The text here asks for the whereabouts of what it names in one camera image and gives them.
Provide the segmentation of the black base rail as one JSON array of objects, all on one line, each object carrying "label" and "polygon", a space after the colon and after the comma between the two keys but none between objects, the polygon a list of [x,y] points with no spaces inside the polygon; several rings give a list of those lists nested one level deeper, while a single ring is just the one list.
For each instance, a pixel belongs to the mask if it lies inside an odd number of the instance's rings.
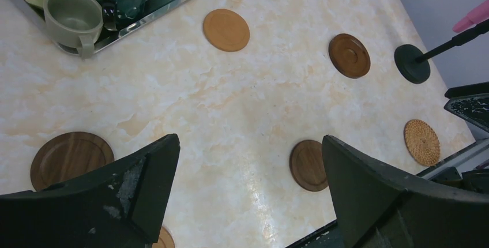
[{"label": "black base rail", "polygon": [[[482,166],[488,169],[488,139],[477,140],[466,148],[441,160],[433,167],[418,173],[419,177],[436,182],[460,179],[462,173]],[[344,247],[342,233],[334,220],[309,235],[289,245],[289,247]]]}]

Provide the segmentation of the small grey-green cup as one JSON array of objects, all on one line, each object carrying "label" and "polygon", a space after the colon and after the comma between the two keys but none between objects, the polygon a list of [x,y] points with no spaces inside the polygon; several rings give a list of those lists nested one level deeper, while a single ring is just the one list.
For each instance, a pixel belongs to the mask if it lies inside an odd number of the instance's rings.
[{"label": "small grey-green cup", "polygon": [[43,11],[53,41],[75,48],[82,59],[93,56],[103,28],[102,7],[96,0],[44,0]]}]

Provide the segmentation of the metal serving tray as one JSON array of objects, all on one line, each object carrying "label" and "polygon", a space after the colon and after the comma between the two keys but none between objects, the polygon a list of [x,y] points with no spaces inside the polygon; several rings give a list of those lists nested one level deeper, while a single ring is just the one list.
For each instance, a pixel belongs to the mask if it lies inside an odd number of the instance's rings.
[{"label": "metal serving tray", "polygon": [[[23,12],[24,16],[29,19],[37,28],[47,35],[46,31],[46,23],[44,20],[44,12],[43,8],[31,5],[27,3],[25,0],[10,0],[21,12]],[[144,12],[142,18],[138,21],[122,28],[118,31],[108,31],[103,29],[101,32],[101,36],[95,43],[95,53],[103,50],[104,48],[112,45],[118,40],[124,38],[125,36],[135,32],[145,26],[146,24],[151,23],[154,20],[157,20],[160,17],[163,17],[165,14],[170,11],[178,8],[182,4],[188,2],[190,0],[145,0]]]}]

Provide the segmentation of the light bamboo coaster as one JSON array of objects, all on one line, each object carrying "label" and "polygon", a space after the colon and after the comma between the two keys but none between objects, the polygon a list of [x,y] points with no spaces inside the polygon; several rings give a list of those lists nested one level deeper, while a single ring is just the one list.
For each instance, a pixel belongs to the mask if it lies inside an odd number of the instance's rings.
[{"label": "light bamboo coaster", "polygon": [[158,241],[152,245],[152,248],[176,248],[175,242],[166,228],[161,228]]},{"label": "light bamboo coaster", "polygon": [[204,18],[203,33],[207,41],[217,49],[235,52],[245,48],[250,40],[247,22],[236,12],[216,9]]}]

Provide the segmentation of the pink microphone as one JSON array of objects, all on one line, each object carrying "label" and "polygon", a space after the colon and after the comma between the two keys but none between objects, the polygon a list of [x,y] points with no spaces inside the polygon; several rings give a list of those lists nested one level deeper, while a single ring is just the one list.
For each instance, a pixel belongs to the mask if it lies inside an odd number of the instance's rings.
[{"label": "pink microphone", "polygon": [[485,0],[483,3],[472,9],[467,15],[458,21],[452,31],[455,33],[460,33],[468,28],[480,24],[481,22],[488,19],[488,0]]}]

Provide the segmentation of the woven rattan coaster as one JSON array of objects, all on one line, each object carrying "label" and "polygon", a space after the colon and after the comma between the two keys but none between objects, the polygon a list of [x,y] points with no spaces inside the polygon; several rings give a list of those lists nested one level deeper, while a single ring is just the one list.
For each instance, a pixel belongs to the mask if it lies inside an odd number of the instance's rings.
[{"label": "woven rattan coaster", "polygon": [[439,162],[440,142],[434,129],[425,121],[411,119],[404,126],[404,141],[414,160],[426,167]]}]

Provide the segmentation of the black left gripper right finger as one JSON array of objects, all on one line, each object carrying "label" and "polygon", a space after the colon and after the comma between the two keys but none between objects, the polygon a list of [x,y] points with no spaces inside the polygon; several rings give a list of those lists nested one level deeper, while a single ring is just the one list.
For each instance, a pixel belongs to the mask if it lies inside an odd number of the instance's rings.
[{"label": "black left gripper right finger", "polygon": [[322,157],[346,247],[488,246],[488,195],[423,179],[331,135]]}]

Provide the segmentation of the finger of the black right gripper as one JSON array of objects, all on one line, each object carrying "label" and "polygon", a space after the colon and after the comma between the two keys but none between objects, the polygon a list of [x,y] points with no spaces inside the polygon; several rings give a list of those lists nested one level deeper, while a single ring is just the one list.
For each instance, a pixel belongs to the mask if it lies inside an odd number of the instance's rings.
[{"label": "finger of the black right gripper", "polygon": [[488,132],[488,82],[449,88],[444,109]]}]

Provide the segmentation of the brown saucer coaster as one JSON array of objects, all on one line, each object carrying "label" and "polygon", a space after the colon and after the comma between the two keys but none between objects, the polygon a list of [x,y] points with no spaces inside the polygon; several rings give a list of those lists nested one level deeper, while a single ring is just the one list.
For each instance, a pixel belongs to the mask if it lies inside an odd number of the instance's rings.
[{"label": "brown saucer coaster", "polygon": [[370,71],[368,51],[363,43],[352,35],[336,35],[329,43],[328,53],[335,68],[348,78],[361,78]]}]

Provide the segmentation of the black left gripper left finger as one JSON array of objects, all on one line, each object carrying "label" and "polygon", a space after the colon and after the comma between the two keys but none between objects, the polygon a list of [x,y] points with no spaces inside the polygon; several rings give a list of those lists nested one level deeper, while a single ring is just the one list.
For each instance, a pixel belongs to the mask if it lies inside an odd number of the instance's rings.
[{"label": "black left gripper left finger", "polygon": [[2,247],[151,247],[178,165],[168,134],[82,176],[1,196]]}]

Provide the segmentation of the dark walnut coaster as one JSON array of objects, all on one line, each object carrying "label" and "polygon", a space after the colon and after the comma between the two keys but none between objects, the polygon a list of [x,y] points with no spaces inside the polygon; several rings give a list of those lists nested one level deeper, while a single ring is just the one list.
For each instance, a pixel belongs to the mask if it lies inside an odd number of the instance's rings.
[{"label": "dark walnut coaster", "polygon": [[38,150],[31,164],[30,178],[33,188],[41,191],[113,161],[114,153],[103,138],[83,131],[64,133]]},{"label": "dark walnut coaster", "polygon": [[329,186],[318,141],[299,141],[289,156],[289,169],[295,182],[307,191],[318,192]]}]

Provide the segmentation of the dark walnut coaster front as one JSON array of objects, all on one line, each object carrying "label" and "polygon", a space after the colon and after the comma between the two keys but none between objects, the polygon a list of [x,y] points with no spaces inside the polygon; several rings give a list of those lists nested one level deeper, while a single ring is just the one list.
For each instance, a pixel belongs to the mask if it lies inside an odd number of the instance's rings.
[{"label": "dark walnut coaster front", "polygon": [[299,141],[289,156],[289,169],[295,182],[307,191],[318,192],[329,186],[318,141]]}]

